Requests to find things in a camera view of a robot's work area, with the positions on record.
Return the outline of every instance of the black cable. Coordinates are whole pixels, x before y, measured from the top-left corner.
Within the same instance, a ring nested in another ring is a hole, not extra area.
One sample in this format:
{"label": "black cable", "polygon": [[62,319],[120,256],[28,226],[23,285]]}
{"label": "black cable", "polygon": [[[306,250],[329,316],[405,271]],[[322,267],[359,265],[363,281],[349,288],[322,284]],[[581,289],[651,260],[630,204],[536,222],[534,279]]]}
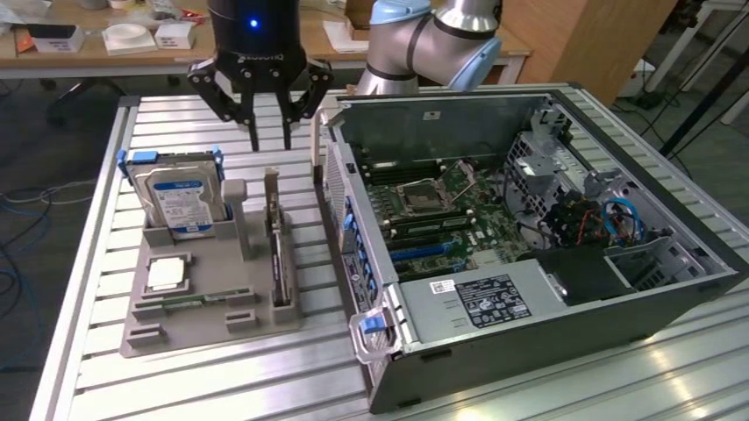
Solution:
{"label": "black cable", "polygon": [[732,102],[732,104],[728,107],[724,108],[724,110],[721,112],[717,113],[717,115],[708,122],[705,127],[703,127],[700,129],[700,131],[695,134],[695,136],[692,136],[692,138],[689,138],[688,143],[685,143],[684,146],[676,152],[672,153],[672,155],[669,157],[671,160],[673,160],[676,158],[677,160],[681,161],[681,159],[679,158],[679,154],[684,152],[684,150],[688,148],[689,145],[692,145],[692,142],[695,142],[697,140],[697,138],[705,132],[705,130],[716,123],[716,121],[724,116],[724,114],[728,113],[728,110],[732,109],[732,107],[736,105],[736,103],[739,102],[739,100],[741,99],[743,96],[744,96],[744,94],[736,99],[736,101]]}
{"label": "black cable", "polygon": [[[749,0],[744,1],[744,6],[743,8],[749,4]],[[749,17],[749,14],[744,15],[744,17],[741,18],[741,20],[739,21],[739,24],[736,25],[735,29],[732,29],[732,31],[724,36],[724,38],[721,38],[720,40],[716,41],[716,43],[723,43],[727,39],[729,39],[731,37],[733,37],[736,31],[739,30],[739,28],[741,27],[741,24],[744,22],[744,20],[747,19],[747,17]],[[679,72],[677,76],[675,77],[675,81],[679,80],[679,77],[684,74],[684,72],[688,70],[689,64],[692,64],[692,61],[695,61],[695,59],[703,55],[703,53],[708,50],[709,46],[707,46],[703,51],[700,52],[700,54],[697,54],[695,57],[692,57],[692,59],[689,59],[689,61],[687,62],[687,64],[684,65],[684,68],[681,69],[681,71]],[[697,76],[697,74],[700,73],[700,70],[703,70],[703,67],[711,62],[711,59],[713,58],[713,56],[716,54],[720,53],[720,48],[716,49],[716,51],[707,57],[705,62],[700,65],[700,67],[695,70],[692,77],[689,77],[684,82],[683,85],[692,82],[692,79]],[[664,115],[664,112],[667,112],[667,109],[669,108],[671,104],[673,103],[673,101],[677,99],[677,96],[681,94],[681,88],[677,87],[677,91],[675,92],[675,94],[672,95],[672,97],[669,98],[669,100],[664,103],[664,107],[660,109],[659,115],[656,116],[656,118],[653,118],[653,121],[651,122],[649,126],[645,128],[645,130],[640,133],[640,135],[642,136],[645,133],[648,133],[648,131],[651,130],[651,128],[653,127],[653,125],[656,124],[656,122],[660,120],[661,116]]]}
{"label": "black cable", "polygon": [[19,305],[22,301],[22,291],[24,289],[24,286],[22,284],[22,281],[18,279],[22,276],[22,273],[19,272],[19,266],[16,265],[15,260],[11,257],[11,254],[6,250],[6,246],[0,246],[0,254],[3,255],[3,257],[6,257],[8,263],[11,264],[11,268],[14,269],[15,277],[16,277],[15,285],[18,285],[18,288],[15,289],[14,301],[11,302],[11,305],[0,313],[0,320],[3,320],[6,316],[11,314],[11,311],[14,311],[15,307]]}
{"label": "black cable", "polygon": [[[645,120],[646,123],[649,123],[648,117],[645,117],[642,115],[641,112],[638,112],[637,110],[628,110],[626,108],[622,108],[620,105],[617,105],[616,103],[612,105],[613,107],[617,107],[617,109],[620,109],[620,112],[624,112],[625,114],[634,114],[637,115],[640,118],[642,118]],[[664,140],[664,137],[660,135],[659,131],[656,130],[656,127],[653,127],[653,133],[656,134],[656,137],[659,138],[659,142],[661,145],[667,145],[667,140]],[[684,163],[684,161],[681,160],[681,158],[677,158],[679,164],[681,165],[681,169],[684,169],[685,174],[689,177],[689,180],[695,180],[695,177],[692,176],[692,171],[689,171],[688,168],[688,164]]]}
{"label": "black cable", "polygon": [[8,274],[7,272],[0,272],[2,276],[7,276],[8,281],[11,281],[11,283],[8,284],[8,286],[6,287],[6,289],[3,289],[3,291],[0,291],[0,296],[6,295],[8,293],[8,291],[11,290],[11,288],[15,286],[16,283],[16,279],[15,277]]}
{"label": "black cable", "polygon": [[0,85],[3,85],[3,88],[6,89],[6,92],[0,94],[0,98],[6,98],[7,96],[11,96],[22,88],[22,86],[24,86],[24,79],[22,79],[15,88],[11,88],[4,81],[0,81]]}

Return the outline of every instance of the wooden desk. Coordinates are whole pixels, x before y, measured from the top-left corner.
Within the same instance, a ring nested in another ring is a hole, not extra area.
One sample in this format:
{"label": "wooden desk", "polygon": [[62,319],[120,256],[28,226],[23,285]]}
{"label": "wooden desk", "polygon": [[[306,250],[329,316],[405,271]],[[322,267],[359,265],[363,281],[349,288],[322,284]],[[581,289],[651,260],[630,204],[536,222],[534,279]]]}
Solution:
{"label": "wooden desk", "polygon": [[[187,9],[207,12],[205,0],[177,2]],[[110,57],[100,31],[114,18],[123,17],[124,11],[104,9],[87,11],[76,0],[55,0],[50,10],[50,22],[75,24],[87,31],[83,49],[76,54],[40,54],[35,50],[18,54],[15,37],[24,30],[16,30],[0,37],[0,79],[30,79],[58,77],[107,77],[126,75],[177,75],[187,71],[189,63],[205,60],[214,54],[214,34],[210,22],[199,25],[193,50],[158,50],[149,53]],[[341,54],[327,41],[323,21],[343,21],[343,11],[319,0],[302,1],[301,38],[311,58],[330,61],[333,69],[365,68],[366,54]],[[530,49],[505,29],[500,30],[502,52],[497,64],[506,65],[502,82],[514,82]]]}

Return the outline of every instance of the metal workbench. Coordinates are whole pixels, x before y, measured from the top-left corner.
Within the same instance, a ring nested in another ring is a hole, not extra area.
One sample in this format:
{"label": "metal workbench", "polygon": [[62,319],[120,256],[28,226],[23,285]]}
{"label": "metal workbench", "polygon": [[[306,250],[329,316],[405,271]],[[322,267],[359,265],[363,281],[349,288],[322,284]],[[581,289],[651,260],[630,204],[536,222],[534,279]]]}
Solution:
{"label": "metal workbench", "polygon": [[[749,259],[747,228],[584,91],[558,88]],[[197,96],[128,98],[120,105],[32,419],[749,419],[747,282],[645,341],[409,410],[370,415],[310,176],[310,126],[301,126],[293,150],[283,151],[275,101],[259,97],[257,106],[259,153],[251,152],[247,134],[221,122]],[[294,220],[305,327],[266,339],[126,360],[118,349],[144,213],[116,171],[115,153],[122,147],[203,151],[214,144],[226,154],[227,178],[247,180],[246,210],[263,205],[265,167],[279,168],[282,203]],[[584,132],[574,133],[574,146],[598,169],[612,166]]]}

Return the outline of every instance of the blue cable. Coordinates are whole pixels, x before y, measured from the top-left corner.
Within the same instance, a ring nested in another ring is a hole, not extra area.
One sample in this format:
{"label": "blue cable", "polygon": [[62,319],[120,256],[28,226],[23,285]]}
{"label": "blue cable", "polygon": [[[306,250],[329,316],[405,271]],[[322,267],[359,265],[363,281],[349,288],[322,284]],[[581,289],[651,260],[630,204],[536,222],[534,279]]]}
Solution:
{"label": "blue cable", "polygon": [[32,307],[32,313],[34,313],[34,319],[36,321],[36,329],[34,330],[34,339],[32,342],[28,344],[28,346],[26,347],[26,349],[14,357],[11,357],[10,359],[7,359],[6,361],[3,361],[3,364],[0,364],[0,372],[6,371],[8,368],[11,368],[14,366],[14,364],[34,350],[34,348],[39,345],[40,339],[42,339],[42,330],[43,330],[43,318],[39,314],[39,305],[36,304],[36,295],[34,294],[34,289],[32,289],[32,285],[28,283],[28,281],[24,279],[23,276],[20,276],[15,271],[12,270],[6,270],[6,269],[0,269],[0,273],[7,274],[10,276],[12,276],[18,281],[19,281],[19,288],[22,289],[22,292],[26,294],[26,299],[28,300],[31,307]]}
{"label": "blue cable", "polygon": [[605,203],[604,206],[601,207],[601,211],[602,211],[602,219],[604,219],[604,225],[606,226],[606,230],[609,230],[609,232],[612,233],[612,235],[618,235],[616,228],[613,227],[612,221],[608,219],[609,214],[606,211],[606,207],[610,204],[620,204],[622,206],[625,206],[632,213],[632,219],[633,219],[633,224],[634,224],[634,229],[638,231],[640,233],[640,238],[645,239],[645,226],[642,225],[642,221],[640,220],[640,215],[637,213],[637,207],[634,206],[634,203],[632,203],[628,199],[622,199],[620,197],[614,197],[613,199],[609,199]]}
{"label": "blue cable", "polygon": [[36,242],[39,242],[47,235],[47,232],[50,231],[50,227],[51,227],[50,217],[43,213],[30,212],[28,210],[18,210],[16,208],[12,208],[4,203],[0,203],[0,208],[6,209],[11,213],[15,213],[16,215],[23,215],[26,217],[43,219],[43,229],[40,230],[39,234],[36,234],[36,237],[34,237],[31,241],[28,241],[23,246],[20,246],[15,250],[16,253],[23,252],[26,249],[34,246],[34,244],[36,244]]}

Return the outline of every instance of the barcode sticker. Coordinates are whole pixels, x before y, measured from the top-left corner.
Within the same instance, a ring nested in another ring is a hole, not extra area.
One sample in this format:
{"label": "barcode sticker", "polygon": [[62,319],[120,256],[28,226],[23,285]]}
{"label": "barcode sticker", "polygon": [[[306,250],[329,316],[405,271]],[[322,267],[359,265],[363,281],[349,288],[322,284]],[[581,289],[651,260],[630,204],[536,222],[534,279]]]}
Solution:
{"label": "barcode sticker", "polygon": [[430,282],[432,293],[442,294],[456,290],[456,281],[446,279],[445,281]]}

